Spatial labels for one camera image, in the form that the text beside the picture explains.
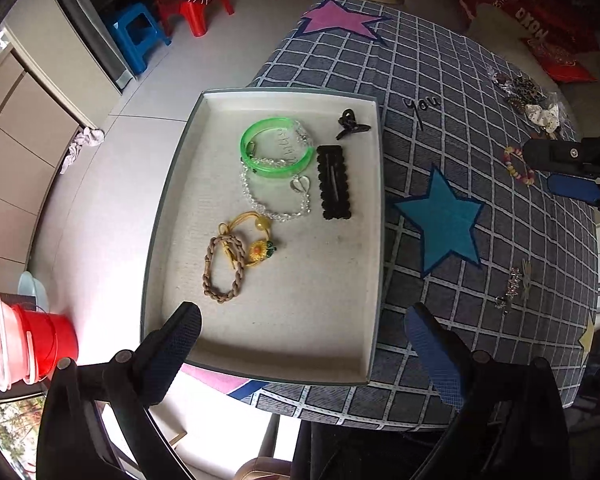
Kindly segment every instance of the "plastic stool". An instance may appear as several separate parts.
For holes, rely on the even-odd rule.
[[[149,22],[149,27],[130,28],[131,22],[141,14]],[[143,56],[154,46],[156,41],[164,41],[165,44],[171,43],[143,4],[133,4],[122,10],[108,29],[136,75],[146,70],[146,61]]]

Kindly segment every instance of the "table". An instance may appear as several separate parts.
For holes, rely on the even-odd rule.
[[[346,9],[389,19],[371,25],[384,44],[339,28],[294,38],[293,30],[250,84],[331,88],[378,98],[388,202],[427,191],[432,163],[456,195],[486,202],[474,228],[480,268],[450,256],[424,280],[417,230],[386,208],[382,313],[372,381],[365,386],[268,384],[243,399],[262,410],[378,430],[445,427],[442,404],[403,331],[416,301],[472,349],[526,364],[544,356],[564,406],[576,395],[586,362],[579,343],[595,316],[597,246],[590,206],[548,193],[546,177],[527,187],[501,162],[521,146],[528,124],[486,75],[493,66],[520,71],[477,43],[416,16],[365,0],[335,0]],[[436,97],[437,107],[405,104]],[[562,134],[574,139],[570,124]],[[509,269],[531,260],[532,285],[503,315],[494,299]]]

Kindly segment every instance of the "floor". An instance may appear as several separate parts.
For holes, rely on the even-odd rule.
[[[208,10],[208,33],[184,21],[159,46],[149,68],[125,89],[102,129],[106,141],[84,148],[58,176],[34,242],[30,269],[52,310],[68,314],[80,364],[109,360],[140,341],[144,266],[158,200],[176,144],[200,92],[243,87],[315,0],[232,0],[235,14]],[[409,0],[407,11],[461,32],[456,0]],[[232,478],[257,455],[269,414],[179,374],[154,415],[185,462]],[[110,431],[115,433],[113,421]],[[299,422],[283,417],[276,456],[291,459]]]

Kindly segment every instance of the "green bangle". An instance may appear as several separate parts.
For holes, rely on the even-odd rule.
[[[272,158],[254,158],[253,153],[248,149],[250,143],[258,134],[267,130],[292,130],[298,135],[300,143],[306,147],[306,151],[300,160],[289,164],[288,160],[273,160]],[[315,148],[311,137],[298,121],[287,119],[286,117],[273,117],[264,119],[252,124],[242,134],[240,139],[240,156],[242,161],[250,170],[255,171],[261,176],[269,178],[284,178],[294,176],[300,173],[311,162],[314,156]]]

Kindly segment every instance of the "pink star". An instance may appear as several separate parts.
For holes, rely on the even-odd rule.
[[[324,0],[318,7],[302,16],[304,22],[294,37],[341,28],[365,38],[382,41],[382,38],[369,28],[369,25],[388,19],[387,16],[372,16],[355,10],[347,10],[334,0]]]

